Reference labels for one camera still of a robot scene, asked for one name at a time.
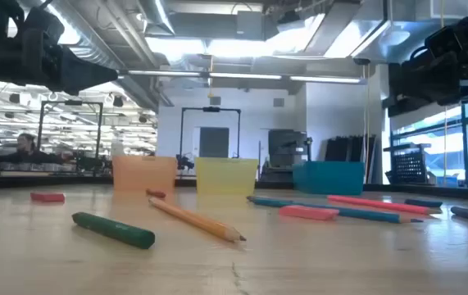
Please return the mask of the black leaning panels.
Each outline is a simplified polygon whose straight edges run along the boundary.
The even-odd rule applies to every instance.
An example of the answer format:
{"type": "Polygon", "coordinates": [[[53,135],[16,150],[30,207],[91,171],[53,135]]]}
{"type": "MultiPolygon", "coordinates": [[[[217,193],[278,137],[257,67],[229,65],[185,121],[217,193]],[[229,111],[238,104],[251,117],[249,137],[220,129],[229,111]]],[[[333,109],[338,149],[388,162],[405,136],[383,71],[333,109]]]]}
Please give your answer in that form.
{"type": "Polygon", "coordinates": [[[350,162],[372,160],[376,139],[375,135],[371,135],[368,140],[365,140],[363,135],[330,138],[326,144],[325,160],[350,162]]]}

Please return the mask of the blue pencil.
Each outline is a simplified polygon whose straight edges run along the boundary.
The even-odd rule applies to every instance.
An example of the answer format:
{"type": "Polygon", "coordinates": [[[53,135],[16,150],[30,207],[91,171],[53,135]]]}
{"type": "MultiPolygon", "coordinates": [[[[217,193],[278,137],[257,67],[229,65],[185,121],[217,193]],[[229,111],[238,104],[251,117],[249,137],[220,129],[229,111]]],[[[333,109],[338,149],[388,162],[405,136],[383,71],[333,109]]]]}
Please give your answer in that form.
{"type": "Polygon", "coordinates": [[[327,206],[327,205],[315,205],[315,204],[306,204],[302,202],[294,202],[294,201],[285,201],[280,200],[284,205],[283,206],[271,206],[271,207],[286,207],[292,205],[304,206],[304,207],[315,207],[315,208],[323,208],[323,209],[335,209],[339,210],[339,215],[343,217],[351,217],[363,220],[374,220],[374,221],[382,221],[382,222],[389,222],[394,224],[402,224],[402,223],[421,223],[422,220],[418,220],[411,217],[404,217],[399,214],[394,213],[386,213],[380,211],[368,211],[362,209],[353,209],[349,207],[341,207],[341,206],[327,206]]]}

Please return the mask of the pink pencil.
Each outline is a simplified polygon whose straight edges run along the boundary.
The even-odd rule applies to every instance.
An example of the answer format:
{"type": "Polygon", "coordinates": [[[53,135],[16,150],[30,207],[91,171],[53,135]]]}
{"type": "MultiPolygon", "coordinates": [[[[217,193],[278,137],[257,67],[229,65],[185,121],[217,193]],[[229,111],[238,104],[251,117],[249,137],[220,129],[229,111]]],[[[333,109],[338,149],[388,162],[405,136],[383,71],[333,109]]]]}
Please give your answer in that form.
{"type": "Polygon", "coordinates": [[[442,212],[440,209],[428,208],[424,206],[422,207],[422,206],[415,206],[415,205],[408,205],[408,204],[401,204],[401,203],[380,202],[380,201],[361,199],[361,198],[355,198],[355,197],[343,197],[343,196],[329,195],[327,199],[331,202],[341,202],[341,203],[358,205],[358,206],[388,209],[392,211],[403,211],[403,212],[422,214],[422,215],[439,214],[442,212]]]}

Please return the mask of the green crayon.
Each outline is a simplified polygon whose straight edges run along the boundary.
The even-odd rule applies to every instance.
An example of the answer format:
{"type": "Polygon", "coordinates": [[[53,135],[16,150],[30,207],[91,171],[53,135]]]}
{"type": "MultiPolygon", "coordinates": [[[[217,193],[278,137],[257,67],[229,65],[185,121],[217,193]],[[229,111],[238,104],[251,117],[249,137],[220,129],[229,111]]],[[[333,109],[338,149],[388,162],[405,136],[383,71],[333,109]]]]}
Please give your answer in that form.
{"type": "Polygon", "coordinates": [[[147,229],[86,212],[76,212],[71,217],[79,227],[140,249],[149,249],[156,242],[156,235],[147,229]]]}

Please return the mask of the teal plastic bin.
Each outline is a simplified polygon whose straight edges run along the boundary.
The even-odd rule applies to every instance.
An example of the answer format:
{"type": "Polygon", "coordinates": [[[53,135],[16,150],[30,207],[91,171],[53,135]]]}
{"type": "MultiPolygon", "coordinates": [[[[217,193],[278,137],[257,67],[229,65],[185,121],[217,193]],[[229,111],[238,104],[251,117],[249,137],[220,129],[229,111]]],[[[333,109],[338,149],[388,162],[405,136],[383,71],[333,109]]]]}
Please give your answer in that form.
{"type": "Polygon", "coordinates": [[[293,166],[293,186],[303,193],[360,195],[364,164],[349,161],[305,161],[293,166]]]}

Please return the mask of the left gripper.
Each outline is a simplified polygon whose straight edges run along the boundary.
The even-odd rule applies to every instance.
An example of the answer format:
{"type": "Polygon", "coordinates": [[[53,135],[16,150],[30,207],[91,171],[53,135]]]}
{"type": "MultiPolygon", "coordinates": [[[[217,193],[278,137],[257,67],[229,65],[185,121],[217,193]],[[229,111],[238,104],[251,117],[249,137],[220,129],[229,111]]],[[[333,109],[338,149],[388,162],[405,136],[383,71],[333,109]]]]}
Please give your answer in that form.
{"type": "Polygon", "coordinates": [[[77,95],[117,80],[117,70],[80,59],[58,44],[65,28],[46,11],[52,1],[25,13],[17,0],[0,0],[0,81],[77,95]]]}

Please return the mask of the pink eraser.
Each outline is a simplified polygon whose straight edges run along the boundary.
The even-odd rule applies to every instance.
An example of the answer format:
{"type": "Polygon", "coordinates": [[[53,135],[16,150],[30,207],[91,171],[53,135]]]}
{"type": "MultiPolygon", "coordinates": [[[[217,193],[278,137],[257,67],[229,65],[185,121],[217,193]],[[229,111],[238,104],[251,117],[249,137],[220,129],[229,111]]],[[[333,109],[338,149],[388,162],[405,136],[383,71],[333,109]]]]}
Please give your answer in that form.
{"type": "Polygon", "coordinates": [[[333,220],[339,214],[339,210],[292,205],[281,207],[279,214],[308,220],[326,221],[333,220]]]}

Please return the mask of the person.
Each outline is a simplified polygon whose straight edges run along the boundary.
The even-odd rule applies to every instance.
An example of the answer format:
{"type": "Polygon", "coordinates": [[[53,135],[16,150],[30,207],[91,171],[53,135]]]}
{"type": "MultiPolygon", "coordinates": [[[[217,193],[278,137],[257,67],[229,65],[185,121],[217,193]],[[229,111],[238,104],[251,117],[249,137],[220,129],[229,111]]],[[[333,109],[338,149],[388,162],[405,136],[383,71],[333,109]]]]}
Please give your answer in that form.
{"type": "Polygon", "coordinates": [[[72,155],[47,154],[37,149],[35,136],[23,133],[17,137],[16,152],[0,156],[0,162],[32,163],[32,164],[65,164],[73,161],[72,155]]]}

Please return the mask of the orange translucent bin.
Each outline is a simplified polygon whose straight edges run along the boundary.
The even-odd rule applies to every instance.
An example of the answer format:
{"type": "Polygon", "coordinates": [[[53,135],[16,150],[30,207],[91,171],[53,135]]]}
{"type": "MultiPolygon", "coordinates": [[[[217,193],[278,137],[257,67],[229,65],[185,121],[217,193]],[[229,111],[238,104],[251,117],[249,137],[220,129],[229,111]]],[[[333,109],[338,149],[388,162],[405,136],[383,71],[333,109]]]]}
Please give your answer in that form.
{"type": "Polygon", "coordinates": [[[116,191],[145,193],[147,189],[172,193],[177,160],[174,157],[116,156],[112,158],[116,191]]]}

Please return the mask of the grey door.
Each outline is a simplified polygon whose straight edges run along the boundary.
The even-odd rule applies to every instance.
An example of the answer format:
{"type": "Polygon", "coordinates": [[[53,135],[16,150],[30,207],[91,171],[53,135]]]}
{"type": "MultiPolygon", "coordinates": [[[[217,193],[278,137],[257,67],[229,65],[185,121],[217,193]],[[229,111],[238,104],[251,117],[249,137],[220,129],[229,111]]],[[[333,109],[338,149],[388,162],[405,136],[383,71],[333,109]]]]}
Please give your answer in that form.
{"type": "Polygon", "coordinates": [[[226,158],[228,155],[229,129],[223,127],[201,127],[199,156],[226,158]]]}

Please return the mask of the ceiling light strip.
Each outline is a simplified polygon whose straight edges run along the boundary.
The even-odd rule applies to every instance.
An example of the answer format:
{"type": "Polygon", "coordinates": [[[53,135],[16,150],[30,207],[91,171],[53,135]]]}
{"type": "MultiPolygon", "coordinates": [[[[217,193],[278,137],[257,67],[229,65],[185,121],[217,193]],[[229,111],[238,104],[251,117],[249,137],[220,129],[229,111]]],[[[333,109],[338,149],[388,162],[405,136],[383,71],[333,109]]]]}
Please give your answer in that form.
{"type": "Polygon", "coordinates": [[[206,78],[206,79],[264,79],[264,80],[290,80],[308,83],[330,84],[362,84],[363,78],[345,78],[331,76],[304,76],[304,75],[272,75],[272,74],[244,74],[229,72],[207,71],[177,71],[177,70],[118,70],[119,76],[144,75],[173,78],[206,78]]]}

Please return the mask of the yellow translucent bin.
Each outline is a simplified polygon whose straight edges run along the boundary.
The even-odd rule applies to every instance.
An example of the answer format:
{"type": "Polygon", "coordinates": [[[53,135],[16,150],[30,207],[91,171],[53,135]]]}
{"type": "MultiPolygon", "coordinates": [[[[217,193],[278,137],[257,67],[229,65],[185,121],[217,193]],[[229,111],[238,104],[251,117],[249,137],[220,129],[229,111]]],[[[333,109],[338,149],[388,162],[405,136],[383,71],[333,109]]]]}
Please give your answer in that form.
{"type": "Polygon", "coordinates": [[[195,161],[197,192],[204,195],[252,195],[257,159],[198,157],[195,161]]]}

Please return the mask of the black aluminium table frame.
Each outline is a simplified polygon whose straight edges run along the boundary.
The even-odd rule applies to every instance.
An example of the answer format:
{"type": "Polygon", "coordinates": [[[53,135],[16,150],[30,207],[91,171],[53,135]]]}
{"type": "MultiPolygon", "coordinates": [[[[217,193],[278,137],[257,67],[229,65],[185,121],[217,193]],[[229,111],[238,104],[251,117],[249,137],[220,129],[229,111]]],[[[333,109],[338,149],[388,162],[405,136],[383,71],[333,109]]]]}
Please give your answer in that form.
{"type": "MultiPolygon", "coordinates": [[[[109,177],[93,176],[0,176],[0,188],[39,188],[53,185],[72,186],[74,184],[113,184],[113,180],[109,177]]],[[[285,191],[292,192],[293,184],[256,182],[255,191],[263,193],[284,193],[285,191]]],[[[407,194],[409,197],[421,195],[433,198],[454,198],[468,201],[468,188],[440,188],[421,185],[365,184],[363,192],[402,193],[407,194]]]]}

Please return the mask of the black perforated crate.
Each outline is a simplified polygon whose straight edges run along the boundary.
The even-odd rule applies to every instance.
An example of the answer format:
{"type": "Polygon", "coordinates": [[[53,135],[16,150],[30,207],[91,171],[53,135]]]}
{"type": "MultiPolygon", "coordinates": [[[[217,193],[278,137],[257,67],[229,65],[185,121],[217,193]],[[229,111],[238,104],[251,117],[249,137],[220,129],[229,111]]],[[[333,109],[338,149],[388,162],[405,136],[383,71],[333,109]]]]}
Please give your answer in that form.
{"type": "Polygon", "coordinates": [[[428,184],[425,149],[430,144],[404,143],[387,147],[390,153],[391,169],[386,172],[391,184],[428,184]]]}

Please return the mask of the red eraser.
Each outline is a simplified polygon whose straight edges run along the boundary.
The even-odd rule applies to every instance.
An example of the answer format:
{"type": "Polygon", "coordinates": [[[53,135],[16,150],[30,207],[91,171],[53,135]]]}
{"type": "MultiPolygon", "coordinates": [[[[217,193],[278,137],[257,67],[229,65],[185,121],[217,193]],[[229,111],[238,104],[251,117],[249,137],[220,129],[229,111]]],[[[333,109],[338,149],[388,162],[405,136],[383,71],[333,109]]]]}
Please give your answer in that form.
{"type": "Polygon", "coordinates": [[[63,193],[31,193],[30,198],[34,202],[64,202],[66,200],[63,193]]]}

